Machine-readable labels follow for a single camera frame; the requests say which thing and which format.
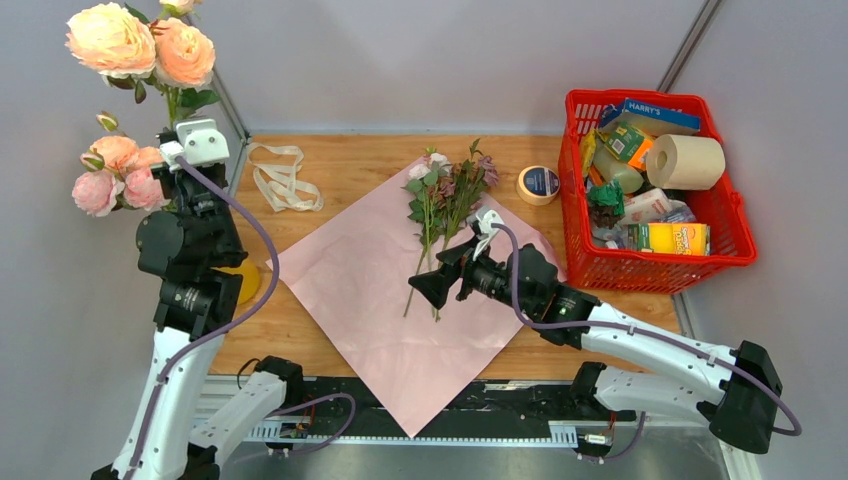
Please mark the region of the cream ribbon with gold text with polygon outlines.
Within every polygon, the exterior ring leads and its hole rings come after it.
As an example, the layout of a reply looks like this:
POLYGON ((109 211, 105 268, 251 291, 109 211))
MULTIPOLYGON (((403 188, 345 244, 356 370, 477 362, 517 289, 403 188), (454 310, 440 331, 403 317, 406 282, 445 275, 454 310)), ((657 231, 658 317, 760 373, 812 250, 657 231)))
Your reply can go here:
POLYGON ((251 142, 246 147, 246 155, 248 163, 253 166, 253 181, 275 213, 285 210, 318 212, 323 209, 324 197, 317 186, 298 178, 305 157, 299 147, 251 142), (294 161, 291 165, 256 163, 250 155, 257 149, 277 156, 293 157, 294 161))

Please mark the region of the purple pink wrapping paper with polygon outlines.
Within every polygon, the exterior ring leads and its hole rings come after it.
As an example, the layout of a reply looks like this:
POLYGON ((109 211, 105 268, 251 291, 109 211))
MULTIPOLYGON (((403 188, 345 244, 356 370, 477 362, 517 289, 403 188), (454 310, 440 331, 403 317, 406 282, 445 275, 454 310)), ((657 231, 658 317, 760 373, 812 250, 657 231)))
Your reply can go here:
POLYGON ((409 162, 311 158, 304 177, 328 206, 325 222, 287 213, 298 242, 281 245, 280 286, 265 306, 274 351, 309 374, 340 357, 409 437, 471 381, 566 379, 565 350, 474 294, 434 320, 411 292, 420 244, 403 190, 409 162))

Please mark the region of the pink rose stem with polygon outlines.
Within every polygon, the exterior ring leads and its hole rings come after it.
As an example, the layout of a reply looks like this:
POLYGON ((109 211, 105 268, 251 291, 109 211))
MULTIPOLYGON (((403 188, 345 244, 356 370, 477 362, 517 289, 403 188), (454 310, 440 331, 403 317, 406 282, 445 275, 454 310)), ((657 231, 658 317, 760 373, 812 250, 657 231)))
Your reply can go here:
POLYGON ((121 209, 150 212, 169 206, 152 172, 163 162, 160 150, 139 146, 106 111, 98 113, 96 121, 107 134, 80 155, 85 172, 72 188, 76 207, 101 218, 121 209))

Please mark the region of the peach flower stem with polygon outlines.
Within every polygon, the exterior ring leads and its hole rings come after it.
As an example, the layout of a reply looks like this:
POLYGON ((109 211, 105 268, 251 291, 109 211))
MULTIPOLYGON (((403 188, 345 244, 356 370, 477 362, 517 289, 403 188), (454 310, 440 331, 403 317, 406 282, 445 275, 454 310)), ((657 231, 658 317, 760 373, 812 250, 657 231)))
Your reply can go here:
POLYGON ((161 1, 158 15, 148 17, 128 4, 100 3, 66 22, 65 46, 107 85, 131 91, 137 104, 148 89, 159 92, 173 127, 221 101, 211 86, 215 45, 187 22, 201 4, 161 1))

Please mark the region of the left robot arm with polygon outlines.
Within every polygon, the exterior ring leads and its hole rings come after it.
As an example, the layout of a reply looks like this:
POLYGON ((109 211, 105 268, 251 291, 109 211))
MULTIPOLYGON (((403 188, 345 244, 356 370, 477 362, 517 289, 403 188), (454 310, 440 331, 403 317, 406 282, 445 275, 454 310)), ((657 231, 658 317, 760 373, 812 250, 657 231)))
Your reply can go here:
POLYGON ((153 168, 176 209, 145 217, 136 233, 138 267, 161 281, 153 353, 139 409, 123 447, 94 479, 217 479, 248 433, 273 411, 289 415, 306 399, 303 369, 261 359, 245 385, 200 425, 194 423, 207 373, 234 326, 247 257, 224 198, 221 163, 194 171, 153 168))

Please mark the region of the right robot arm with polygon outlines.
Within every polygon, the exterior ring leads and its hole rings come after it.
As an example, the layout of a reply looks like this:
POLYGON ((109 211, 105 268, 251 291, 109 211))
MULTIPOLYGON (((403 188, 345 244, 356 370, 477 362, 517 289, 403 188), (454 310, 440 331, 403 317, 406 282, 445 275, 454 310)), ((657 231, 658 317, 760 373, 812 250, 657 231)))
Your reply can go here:
POLYGON ((642 367, 634 373, 587 362, 570 392, 573 410, 592 419, 609 411, 641 410, 706 426, 719 440, 765 454, 779 429, 783 385, 768 351, 689 339, 624 314, 559 281, 557 268, 532 244, 493 260, 473 238, 437 258, 437 270, 409 278, 409 285, 435 308, 453 285, 457 300, 478 292, 517 306, 526 326, 548 342, 623 359, 642 367))

